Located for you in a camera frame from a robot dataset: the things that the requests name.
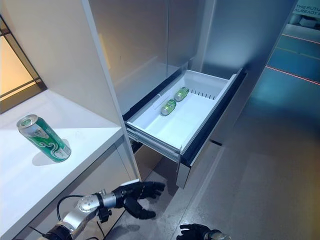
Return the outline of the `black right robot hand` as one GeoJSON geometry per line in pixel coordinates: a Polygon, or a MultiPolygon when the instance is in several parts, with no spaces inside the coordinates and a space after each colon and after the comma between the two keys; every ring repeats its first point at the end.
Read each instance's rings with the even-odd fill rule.
{"type": "Polygon", "coordinates": [[[211,231],[207,226],[197,223],[182,224],[179,228],[181,234],[176,237],[176,240],[204,240],[211,231]]]}

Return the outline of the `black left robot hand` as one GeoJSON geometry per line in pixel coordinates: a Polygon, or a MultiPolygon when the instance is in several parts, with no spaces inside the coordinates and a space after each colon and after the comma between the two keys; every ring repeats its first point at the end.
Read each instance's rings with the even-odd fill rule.
{"type": "Polygon", "coordinates": [[[134,182],[121,185],[112,191],[115,196],[114,208],[124,208],[131,216],[140,220],[148,220],[156,217],[156,213],[143,208],[138,200],[156,199],[165,189],[165,184],[157,181],[134,182]]]}

